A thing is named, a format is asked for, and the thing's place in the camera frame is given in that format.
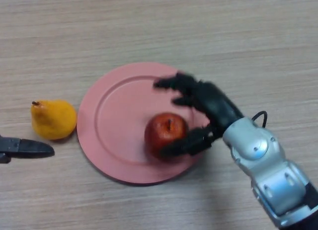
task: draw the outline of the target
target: yellow pear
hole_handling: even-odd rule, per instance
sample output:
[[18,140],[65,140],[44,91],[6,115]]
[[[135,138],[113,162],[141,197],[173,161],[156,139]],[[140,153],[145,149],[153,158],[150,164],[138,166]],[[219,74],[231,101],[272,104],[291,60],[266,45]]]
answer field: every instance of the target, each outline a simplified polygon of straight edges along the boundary
[[31,117],[35,133],[48,140],[66,138],[77,123],[75,108],[62,99],[32,102]]

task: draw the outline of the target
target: pink plate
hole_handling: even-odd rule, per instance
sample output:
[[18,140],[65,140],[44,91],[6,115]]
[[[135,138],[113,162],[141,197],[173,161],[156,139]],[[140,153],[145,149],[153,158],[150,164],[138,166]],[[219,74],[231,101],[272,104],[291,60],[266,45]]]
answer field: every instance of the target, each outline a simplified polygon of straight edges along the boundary
[[207,124],[202,114],[171,104],[178,93],[152,89],[155,79],[176,72],[158,63],[128,64],[88,90],[79,107],[77,132],[85,155],[97,169],[121,182],[149,185],[176,177],[197,161],[183,156],[161,162],[144,151],[146,124],[158,113],[177,113],[190,127]]

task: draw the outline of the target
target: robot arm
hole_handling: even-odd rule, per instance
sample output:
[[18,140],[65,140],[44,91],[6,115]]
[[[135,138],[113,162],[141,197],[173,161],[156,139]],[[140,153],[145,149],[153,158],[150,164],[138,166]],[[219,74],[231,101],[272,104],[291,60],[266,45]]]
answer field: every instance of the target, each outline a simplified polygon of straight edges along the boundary
[[251,188],[273,224],[281,230],[318,229],[318,192],[294,162],[286,159],[276,136],[245,117],[226,95],[210,82],[197,82],[177,73],[162,78],[154,88],[172,88],[181,97],[172,102],[204,113],[210,124],[189,132],[161,150],[162,155],[197,154],[223,139],[235,164],[251,179]]

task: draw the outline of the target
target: wooden table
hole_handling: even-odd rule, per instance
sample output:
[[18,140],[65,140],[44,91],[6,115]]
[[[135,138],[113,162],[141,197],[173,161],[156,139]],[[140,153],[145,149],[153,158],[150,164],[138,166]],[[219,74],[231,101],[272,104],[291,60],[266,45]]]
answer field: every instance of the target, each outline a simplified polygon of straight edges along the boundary
[[[212,80],[244,114],[269,113],[287,156],[318,185],[318,0],[0,0],[0,133],[39,140],[34,99],[76,108],[103,74],[160,62]],[[0,165],[1,230],[273,230],[216,142],[186,176],[108,180],[77,137],[56,156]]]

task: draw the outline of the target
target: red apple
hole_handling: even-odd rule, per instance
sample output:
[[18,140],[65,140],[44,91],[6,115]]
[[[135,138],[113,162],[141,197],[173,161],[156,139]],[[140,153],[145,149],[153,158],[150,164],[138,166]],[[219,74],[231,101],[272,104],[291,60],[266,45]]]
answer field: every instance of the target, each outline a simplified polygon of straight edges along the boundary
[[154,116],[145,129],[146,151],[162,159],[160,150],[171,142],[184,138],[188,131],[187,122],[180,115],[165,112]]

